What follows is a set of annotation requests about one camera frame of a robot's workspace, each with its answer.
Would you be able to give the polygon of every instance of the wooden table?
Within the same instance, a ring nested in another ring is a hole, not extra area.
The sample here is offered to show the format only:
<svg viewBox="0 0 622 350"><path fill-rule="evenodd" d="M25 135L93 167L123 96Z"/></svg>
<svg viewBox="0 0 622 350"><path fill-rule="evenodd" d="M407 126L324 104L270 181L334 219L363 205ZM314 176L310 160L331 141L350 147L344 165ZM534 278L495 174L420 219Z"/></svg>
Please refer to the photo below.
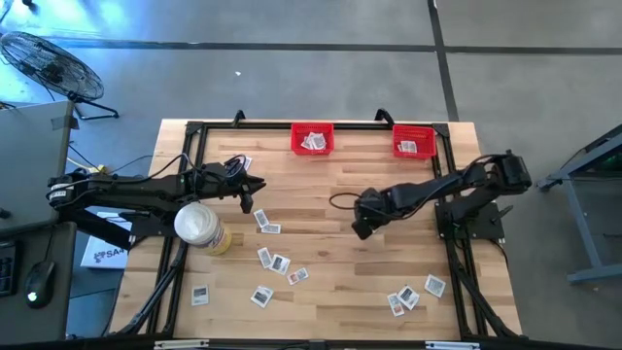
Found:
<svg viewBox="0 0 622 350"><path fill-rule="evenodd" d="M162 121L151 172L180 153L186 120ZM458 168L480 155L470 122L449 123ZM393 157L391 131L335 131L335 150L327 157L299 157L290 151L288 130L211 130L205 162L236 154L253 158L249 173L265 178L254 195L282 233L259 232L252 214L241 213L239 200L206 200L230 227L233 242L220 257L190 248L180 297L176 337L285 339L458 339L456 310L444 243L436 237L432 203L410 220L392 222L365 241L350 228L352 211L331 207L335 193L360 193L368 187L418 183L432 178L432 163ZM195 152L197 145L192 146ZM440 158L444 167L442 147ZM171 166L166 173L174 173ZM351 204L352 198L339 201ZM482 294L506 324L520 324L503 256L488 241L473 241ZM149 238L129 254L111 330L127 324L154 287L162 239ZM306 267L309 279L290 286L286 277L265 270L257 249L292 259L289 271ZM447 282L442 298L424 290L428 274ZM190 306L192 286L207 284L208 305ZM415 309L394 317L387 294L408 284L421 295ZM257 285L275 293L265 309L250 301ZM470 297L469 324L475 330ZM168 292L162 311L168 306ZM160 326L163 316L159 317Z"/></svg>

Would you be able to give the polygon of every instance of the gray floor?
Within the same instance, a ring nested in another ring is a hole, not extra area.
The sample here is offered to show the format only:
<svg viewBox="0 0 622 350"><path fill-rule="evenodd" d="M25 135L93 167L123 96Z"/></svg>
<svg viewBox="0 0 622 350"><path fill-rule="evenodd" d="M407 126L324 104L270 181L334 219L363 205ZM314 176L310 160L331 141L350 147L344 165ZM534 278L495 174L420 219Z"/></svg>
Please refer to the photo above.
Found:
<svg viewBox="0 0 622 350"><path fill-rule="evenodd" d="M433 44L425 0L40 2L32 16L17 1L0 30L131 41ZM622 45L622 3L616 0L437 0L436 5L447 45ZM106 87L100 102L122 115L117 121L82 122L73 134L76 146L113 167L149 154L162 118L232 118L244 109L253 119L370 119L384 107L398 120L447 121L432 52L69 51L98 72ZM511 148L525 158L535 179L622 121L620 55L449 54L448 64L460 120L475 122L482 152ZM0 65L0 78L0 100L50 100L42 87L9 66ZM147 169L144 162L126 173ZM500 202L515 208L503 221L524 333L619 347L621 280L566 282L567 273L588 261L563 194L530 190ZM75 275L80 277L74 296L118 282L111 274L89 288L88 279L102 277L79 267ZM110 291L73 298L68 332L98 335L109 314L101 305L111 299ZM92 323L75 312L87 306Z"/></svg>

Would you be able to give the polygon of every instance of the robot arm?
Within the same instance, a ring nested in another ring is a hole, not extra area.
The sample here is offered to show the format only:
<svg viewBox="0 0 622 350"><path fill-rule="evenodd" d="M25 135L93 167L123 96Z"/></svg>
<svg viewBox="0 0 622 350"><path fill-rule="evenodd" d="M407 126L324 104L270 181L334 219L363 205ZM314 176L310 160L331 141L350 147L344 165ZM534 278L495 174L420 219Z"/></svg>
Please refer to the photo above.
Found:
<svg viewBox="0 0 622 350"><path fill-rule="evenodd" d="M177 156L167 166L180 157L186 155ZM246 173L244 159L237 156L223 164L192 166L190 170L158 179L75 171L51 178L47 197L61 220L76 222L81 230L126 249L127 233L87 212L86 208L97 205L135 211L120 216L132 223L132 234L136 236L175 236L175 215L183 206L199 199L239 195L242 212L250 213L252 194L265 187L265 183Z"/></svg>
<svg viewBox="0 0 622 350"><path fill-rule="evenodd" d="M459 223L500 195L524 193L532 184L523 159L507 151L505 155L484 156L465 169L421 184L398 184L385 190L367 189L355 201L352 228L360 239L393 220L405 220L426 202L475 189L448 203L450 221Z"/></svg>

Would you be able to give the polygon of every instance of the white lid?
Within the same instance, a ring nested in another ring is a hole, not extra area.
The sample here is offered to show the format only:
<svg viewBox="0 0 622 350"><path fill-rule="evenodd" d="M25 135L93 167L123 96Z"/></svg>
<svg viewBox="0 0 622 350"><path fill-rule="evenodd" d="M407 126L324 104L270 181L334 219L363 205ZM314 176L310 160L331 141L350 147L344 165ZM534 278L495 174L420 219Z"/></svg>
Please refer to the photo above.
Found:
<svg viewBox="0 0 622 350"><path fill-rule="evenodd" d="M190 244L204 244L218 232L220 224L210 208L193 202L177 212L174 226L183 240Z"/></svg>

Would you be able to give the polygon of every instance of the small card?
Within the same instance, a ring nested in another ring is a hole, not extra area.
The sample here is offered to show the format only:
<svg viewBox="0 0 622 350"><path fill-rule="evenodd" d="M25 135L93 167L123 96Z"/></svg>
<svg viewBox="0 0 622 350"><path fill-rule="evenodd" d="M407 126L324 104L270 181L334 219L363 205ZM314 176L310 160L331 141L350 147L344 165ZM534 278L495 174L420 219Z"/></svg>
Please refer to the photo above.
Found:
<svg viewBox="0 0 622 350"><path fill-rule="evenodd" d="M210 302L207 286L192 287L192 306L205 305Z"/></svg>
<svg viewBox="0 0 622 350"><path fill-rule="evenodd" d="M304 136L304 141L302 141L302 144L300 144L300 146L304 147L307 150L313 150L313 145L311 144L311 139L309 138L309 136Z"/></svg>
<svg viewBox="0 0 622 350"><path fill-rule="evenodd" d="M288 271L288 267L290 267L290 260L278 254L275 254L272 258L272 265L270 269L274 272L278 272L282 275Z"/></svg>
<svg viewBox="0 0 622 350"><path fill-rule="evenodd" d="M244 161L244 170L249 171L249 167L251 167L251 161L253 161L251 157L246 157L246 160Z"/></svg>
<svg viewBox="0 0 622 350"><path fill-rule="evenodd" d="M272 258L270 257L270 252L268 252L267 248L261 248L257 250L257 254L259 254L259 260L261 261L261 265L263 268L269 268L272 264Z"/></svg>
<svg viewBox="0 0 622 350"><path fill-rule="evenodd" d="M417 153L417 144L414 141L401 141L400 145L403 152Z"/></svg>
<svg viewBox="0 0 622 350"><path fill-rule="evenodd" d="M399 303L397 294L393 293L391 295L388 295L387 300L389 301L389 306L391 306L391 311L393 311L394 316L397 317L404 314L404 308Z"/></svg>
<svg viewBox="0 0 622 350"><path fill-rule="evenodd" d="M266 217L265 213L263 213L263 209L256 211L255 213L253 213L253 215L255 215L255 220L257 220L257 224L260 228L265 228L266 226L270 225L268 217Z"/></svg>
<svg viewBox="0 0 622 350"><path fill-rule="evenodd" d="M302 281L303 279L307 279L309 277L309 273L307 273L306 268L301 268L300 270L288 275L288 281L290 281L290 286Z"/></svg>
<svg viewBox="0 0 622 350"><path fill-rule="evenodd" d="M311 138L311 145L313 145L313 148L315 150L324 150L327 147L327 140L324 138L324 134L311 134L309 138Z"/></svg>
<svg viewBox="0 0 622 350"><path fill-rule="evenodd" d="M274 291L272 291L271 289L264 287L264 286L258 286L255 289L255 292L253 293L251 300L255 304L264 308L268 304L270 299L272 298L272 294L274 294Z"/></svg>
<svg viewBox="0 0 622 350"><path fill-rule="evenodd" d="M261 228L261 233L281 233L281 225L269 224Z"/></svg>
<svg viewBox="0 0 622 350"><path fill-rule="evenodd" d="M426 281L426 286L424 288L433 296L440 298L445 290L445 285L446 283L440 278L428 275L428 280Z"/></svg>
<svg viewBox="0 0 622 350"><path fill-rule="evenodd" d="M399 291L399 294L397 294L397 298L404 306L408 307L408 310L412 310L419 301L419 295L409 286L404 286L404 288Z"/></svg>

